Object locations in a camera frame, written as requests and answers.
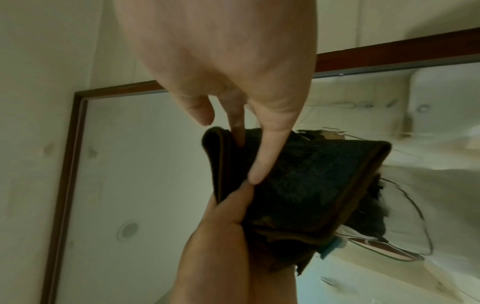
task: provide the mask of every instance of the hand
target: hand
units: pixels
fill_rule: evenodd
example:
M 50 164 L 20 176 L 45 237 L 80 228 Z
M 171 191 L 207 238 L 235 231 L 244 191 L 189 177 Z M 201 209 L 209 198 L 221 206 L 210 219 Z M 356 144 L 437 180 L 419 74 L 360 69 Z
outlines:
M 220 205 L 212 195 L 183 250 L 170 304 L 297 302 L 293 267 L 270 272 L 249 255 L 241 222 L 253 195 L 247 182 Z
M 117 0 L 117 13 L 153 77 L 202 125 L 217 96 L 235 141 L 245 104 L 263 135 L 249 174 L 273 167 L 310 89 L 317 45 L 315 0 Z

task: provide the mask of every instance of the round ceiling vent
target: round ceiling vent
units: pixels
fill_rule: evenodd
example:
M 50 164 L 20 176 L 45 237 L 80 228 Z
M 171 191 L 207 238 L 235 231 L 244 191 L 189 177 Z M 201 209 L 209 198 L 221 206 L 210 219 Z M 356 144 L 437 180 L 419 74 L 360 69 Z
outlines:
M 116 233 L 116 238 L 119 241 L 126 241 L 132 238 L 139 230 L 139 224 L 135 221 L 128 221 L 124 223 L 118 232 Z

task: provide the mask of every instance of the mirror frame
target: mirror frame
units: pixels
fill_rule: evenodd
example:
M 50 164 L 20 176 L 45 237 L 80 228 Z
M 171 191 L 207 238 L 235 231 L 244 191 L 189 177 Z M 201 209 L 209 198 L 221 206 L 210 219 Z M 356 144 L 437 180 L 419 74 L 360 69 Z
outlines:
M 480 28 L 318 54 L 313 78 L 473 62 L 480 62 Z M 40 304 L 55 304 L 58 293 L 89 102 L 161 92 L 161 84 L 146 81 L 74 94 Z

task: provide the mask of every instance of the reflected cloth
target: reflected cloth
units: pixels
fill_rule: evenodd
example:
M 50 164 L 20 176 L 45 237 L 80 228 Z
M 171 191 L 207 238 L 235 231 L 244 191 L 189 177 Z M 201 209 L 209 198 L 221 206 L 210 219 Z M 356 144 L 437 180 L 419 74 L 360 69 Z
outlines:
M 218 202 L 246 179 L 261 136 L 260 129 L 246 130 L 245 145 L 238 148 L 228 130 L 205 132 L 202 145 Z M 271 270 L 297 265 L 301 274 L 356 209 L 390 149 L 384 141 L 310 139 L 292 132 L 270 174 L 255 187 L 242 223 L 251 254 Z

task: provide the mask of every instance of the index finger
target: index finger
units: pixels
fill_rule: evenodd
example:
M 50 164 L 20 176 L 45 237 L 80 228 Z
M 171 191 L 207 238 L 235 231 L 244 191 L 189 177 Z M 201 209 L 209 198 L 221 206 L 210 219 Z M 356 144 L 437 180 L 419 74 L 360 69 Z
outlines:
M 290 132 L 291 129 L 263 130 L 255 162 L 253 162 L 248 173 L 248 181 L 252 185 L 261 183 L 274 167 L 285 142 L 287 142 Z

